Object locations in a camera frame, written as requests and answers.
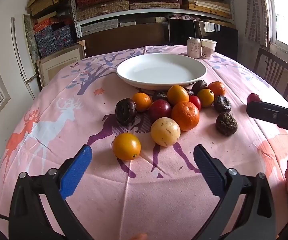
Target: picture frame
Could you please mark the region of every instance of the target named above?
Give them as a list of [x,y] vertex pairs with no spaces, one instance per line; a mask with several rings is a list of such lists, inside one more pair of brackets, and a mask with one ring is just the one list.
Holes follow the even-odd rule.
[[86,58],[85,41],[61,49],[37,61],[42,89],[64,67]]

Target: white wall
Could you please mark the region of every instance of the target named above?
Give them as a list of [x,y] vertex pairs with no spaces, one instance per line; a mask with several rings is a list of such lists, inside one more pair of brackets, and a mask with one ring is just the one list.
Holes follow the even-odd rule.
[[[234,10],[235,10],[235,25],[239,32],[239,51],[238,51],[238,62],[245,67],[253,70],[255,65],[255,60],[257,58],[257,52],[260,47],[254,41],[250,41],[244,37],[246,18],[247,18],[248,0],[234,0]],[[270,52],[284,60],[288,63],[288,53],[284,52],[282,49],[275,45],[271,45]],[[259,65],[259,68],[265,68],[266,65]]]
[[11,17],[26,13],[27,1],[0,0],[0,75],[10,95],[10,100],[0,112],[0,158],[8,138],[33,102],[20,76],[10,27]]

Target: can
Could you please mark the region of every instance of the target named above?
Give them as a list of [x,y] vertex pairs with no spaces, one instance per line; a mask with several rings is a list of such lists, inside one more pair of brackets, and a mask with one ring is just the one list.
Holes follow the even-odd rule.
[[201,57],[201,40],[198,38],[188,38],[187,40],[187,53],[188,57],[200,58]]

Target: white deer print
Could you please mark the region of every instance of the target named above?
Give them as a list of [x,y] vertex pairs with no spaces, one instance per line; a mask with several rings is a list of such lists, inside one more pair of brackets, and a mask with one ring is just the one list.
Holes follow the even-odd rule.
[[32,129],[32,132],[29,134],[29,137],[35,138],[38,141],[39,147],[36,149],[33,156],[31,157],[31,160],[26,166],[26,172],[28,172],[29,166],[31,165],[31,162],[37,153],[43,149],[42,174],[44,173],[44,164],[49,142],[58,136],[64,127],[66,120],[74,121],[74,109],[80,109],[82,107],[82,103],[79,102],[79,99],[75,101],[74,98],[69,98],[64,102],[63,107],[60,107],[59,105],[60,100],[62,100],[62,98],[56,102],[57,108],[61,111],[61,115],[58,117],[58,119],[55,122],[39,121]]

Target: white plate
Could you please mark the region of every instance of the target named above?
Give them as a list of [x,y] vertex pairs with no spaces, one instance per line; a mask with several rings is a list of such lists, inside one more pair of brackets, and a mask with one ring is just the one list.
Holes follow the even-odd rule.
[[206,75],[206,67],[196,59],[166,53],[132,57],[117,67],[126,83],[148,90],[168,90],[173,85],[188,86]]

